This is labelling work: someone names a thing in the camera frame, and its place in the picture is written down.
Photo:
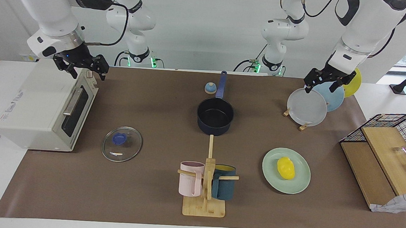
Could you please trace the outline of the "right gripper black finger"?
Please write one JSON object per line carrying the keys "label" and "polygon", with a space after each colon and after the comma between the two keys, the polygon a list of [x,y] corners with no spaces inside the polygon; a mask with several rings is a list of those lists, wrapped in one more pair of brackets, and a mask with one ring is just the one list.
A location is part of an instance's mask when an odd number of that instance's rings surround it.
{"label": "right gripper black finger", "polygon": [[97,55],[96,57],[93,57],[92,71],[96,72],[99,75],[100,80],[105,81],[106,74],[109,71],[109,64],[107,63],[103,55]]}
{"label": "right gripper black finger", "polygon": [[60,71],[66,71],[66,72],[68,72],[74,79],[77,78],[78,74],[77,74],[77,71],[75,70],[74,64],[66,63],[63,58],[58,58],[58,57],[54,57],[54,58],[53,58],[53,61],[54,61],[55,65],[56,65],[56,67],[58,68],[58,70],[60,70]]}

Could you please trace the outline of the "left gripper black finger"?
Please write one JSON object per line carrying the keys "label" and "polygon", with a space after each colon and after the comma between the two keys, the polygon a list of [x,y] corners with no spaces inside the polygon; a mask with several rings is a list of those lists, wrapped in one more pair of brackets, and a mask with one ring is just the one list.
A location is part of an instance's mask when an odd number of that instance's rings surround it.
{"label": "left gripper black finger", "polygon": [[349,84],[355,75],[347,75],[344,77],[338,77],[336,81],[330,86],[330,92],[333,93],[338,87],[341,87],[342,85],[347,85]]}
{"label": "left gripper black finger", "polygon": [[316,68],[312,68],[309,73],[304,78],[305,83],[305,92],[308,94],[316,85],[315,80],[318,78],[318,70]]}

